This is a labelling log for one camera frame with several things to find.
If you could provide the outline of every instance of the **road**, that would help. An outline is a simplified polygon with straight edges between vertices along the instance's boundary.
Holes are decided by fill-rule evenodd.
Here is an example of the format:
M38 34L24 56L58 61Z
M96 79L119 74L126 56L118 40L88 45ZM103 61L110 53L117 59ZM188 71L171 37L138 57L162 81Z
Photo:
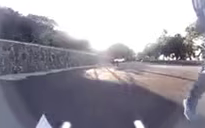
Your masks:
M55 128L64 121L69 121L72 128L135 128L135 120L141 120L145 128L191 128L178 102L187 85L163 87L159 80L159 86L152 86L155 83L149 83L152 80L147 78L151 76L146 75L161 75L165 79L175 76L176 82L184 84L193 82L196 75L184 79L177 74L162 75L166 68L161 66L158 72L156 66L134 63L116 69L73 69L15 80L0 79L0 128L35 127L42 114ZM171 90L181 94L170 93Z

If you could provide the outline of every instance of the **tree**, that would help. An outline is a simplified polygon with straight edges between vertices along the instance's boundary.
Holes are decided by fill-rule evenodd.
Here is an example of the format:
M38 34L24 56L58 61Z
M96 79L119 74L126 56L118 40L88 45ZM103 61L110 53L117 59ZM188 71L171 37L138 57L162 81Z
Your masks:
M188 48L188 56L191 59L191 56L200 58L200 56L205 57L205 33L199 33L196 30L196 25L195 23L189 25L186 28L186 40L185 42L187 43L187 48Z
M108 48L107 53L113 59L125 58L126 60L134 59L134 51L128 48L126 45L117 43Z
M0 38L48 46L89 51L86 40L71 38L55 30L56 22L45 16L23 16L10 8L0 7Z

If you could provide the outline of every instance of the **asphalt road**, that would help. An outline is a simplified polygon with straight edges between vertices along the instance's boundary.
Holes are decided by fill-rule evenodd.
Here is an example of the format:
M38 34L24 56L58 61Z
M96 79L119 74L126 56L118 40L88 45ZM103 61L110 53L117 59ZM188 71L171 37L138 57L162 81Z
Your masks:
M0 128L34 128L42 114L55 128L189 127L181 105L134 84L88 79L85 70L0 80Z

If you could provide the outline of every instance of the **stone wall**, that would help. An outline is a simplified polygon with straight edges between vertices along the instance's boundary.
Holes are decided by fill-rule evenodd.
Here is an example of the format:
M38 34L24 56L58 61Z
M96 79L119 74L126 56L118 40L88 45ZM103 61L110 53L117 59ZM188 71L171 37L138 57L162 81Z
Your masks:
M101 59L92 53L0 40L0 75L95 65Z

